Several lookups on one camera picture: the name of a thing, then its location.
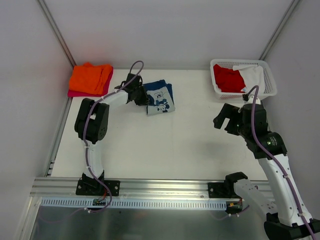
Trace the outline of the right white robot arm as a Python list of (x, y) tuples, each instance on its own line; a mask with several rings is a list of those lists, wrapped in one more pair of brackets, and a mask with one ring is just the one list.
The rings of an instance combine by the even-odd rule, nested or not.
[(241, 136), (258, 160), (275, 203), (269, 201), (243, 172), (226, 175), (221, 187), (209, 187), (209, 191), (220, 197), (245, 200), (263, 219), (263, 228), (270, 240), (314, 238), (320, 231), (320, 221), (312, 217), (302, 201), (292, 177), (286, 146), (278, 133), (268, 129), (264, 107), (251, 103), (237, 107), (226, 103), (213, 119), (214, 127), (220, 129), (225, 119), (229, 120), (225, 131)]

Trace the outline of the blue t shirt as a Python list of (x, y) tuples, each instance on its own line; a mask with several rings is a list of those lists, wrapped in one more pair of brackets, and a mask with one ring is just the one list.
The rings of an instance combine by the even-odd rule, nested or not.
[(162, 79), (144, 83), (143, 86), (148, 97), (147, 116), (171, 113), (176, 110), (172, 84)]

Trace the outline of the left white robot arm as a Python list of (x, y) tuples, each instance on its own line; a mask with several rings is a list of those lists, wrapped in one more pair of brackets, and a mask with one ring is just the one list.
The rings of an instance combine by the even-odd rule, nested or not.
[(148, 101), (142, 77), (133, 73), (129, 73), (125, 81), (98, 100), (82, 100), (74, 124), (74, 130), (84, 146), (85, 159), (85, 170), (77, 183), (78, 196), (98, 196), (108, 192), (104, 183), (101, 141), (107, 134), (110, 110), (129, 102), (146, 106)]

